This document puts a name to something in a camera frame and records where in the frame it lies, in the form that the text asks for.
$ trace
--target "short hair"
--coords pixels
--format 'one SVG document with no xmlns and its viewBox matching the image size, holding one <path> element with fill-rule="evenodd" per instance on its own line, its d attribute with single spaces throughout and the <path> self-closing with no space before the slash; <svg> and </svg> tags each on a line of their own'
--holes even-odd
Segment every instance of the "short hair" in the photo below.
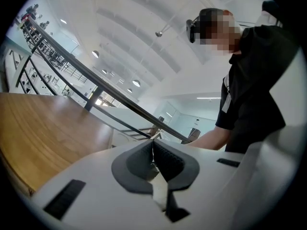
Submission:
<svg viewBox="0 0 307 230">
<path fill-rule="evenodd" d="M 224 11 L 216 8 L 203 9 L 197 18 L 200 24 L 200 38 L 210 39 L 212 28 L 217 26 L 218 16 L 223 15 Z"/>
</svg>

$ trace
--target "black t-shirt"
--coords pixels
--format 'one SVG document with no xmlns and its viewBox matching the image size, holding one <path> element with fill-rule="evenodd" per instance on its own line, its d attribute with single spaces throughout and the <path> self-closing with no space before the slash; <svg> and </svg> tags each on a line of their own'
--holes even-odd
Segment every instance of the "black t-shirt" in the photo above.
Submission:
<svg viewBox="0 0 307 230">
<path fill-rule="evenodd" d="M 245 153 L 285 125 L 269 90 L 295 57 L 298 43 L 285 29 L 260 26 L 244 30 L 240 50 L 229 60 L 216 126 L 232 130 L 225 151 Z"/>
</svg>

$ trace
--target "white machine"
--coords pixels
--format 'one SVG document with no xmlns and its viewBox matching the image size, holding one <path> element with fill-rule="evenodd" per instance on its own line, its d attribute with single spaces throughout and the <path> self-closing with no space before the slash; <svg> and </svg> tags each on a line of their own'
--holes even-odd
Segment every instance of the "white machine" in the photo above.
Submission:
<svg viewBox="0 0 307 230">
<path fill-rule="evenodd" d="M 77 161 L 32 202 L 57 229 L 241 229 L 286 190 L 305 131 L 285 127 L 250 145 L 246 154 L 164 140 L 130 143 Z M 165 211 L 148 182 L 153 160 L 167 181 Z"/>
</svg>

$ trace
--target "white ceiling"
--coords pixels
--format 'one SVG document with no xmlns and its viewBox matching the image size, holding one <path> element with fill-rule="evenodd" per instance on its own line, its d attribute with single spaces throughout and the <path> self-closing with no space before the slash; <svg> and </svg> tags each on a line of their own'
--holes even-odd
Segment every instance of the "white ceiling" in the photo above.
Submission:
<svg viewBox="0 0 307 230">
<path fill-rule="evenodd" d="M 263 0 L 48 0 L 55 16 L 76 36 L 98 70 L 138 98 L 145 90 L 182 70 L 203 66 L 210 55 L 186 37 L 185 21 L 203 8 L 228 8 L 241 21 L 255 22 Z M 165 30 L 162 37 L 155 32 Z M 99 59 L 91 54 L 100 53 Z M 208 74 L 214 77 L 214 70 Z M 137 88 L 132 80 L 138 79 Z"/>
</svg>

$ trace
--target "ear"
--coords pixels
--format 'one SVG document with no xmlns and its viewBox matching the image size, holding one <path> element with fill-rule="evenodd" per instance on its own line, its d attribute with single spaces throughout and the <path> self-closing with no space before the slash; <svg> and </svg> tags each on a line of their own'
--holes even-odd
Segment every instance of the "ear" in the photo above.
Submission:
<svg viewBox="0 0 307 230">
<path fill-rule="evenodd" d="M 228 10 L 223 10 L 223 14 L 224 15 L 231 15 L 231 16 L 234 16 L 230 11 Z"/>
</svg>

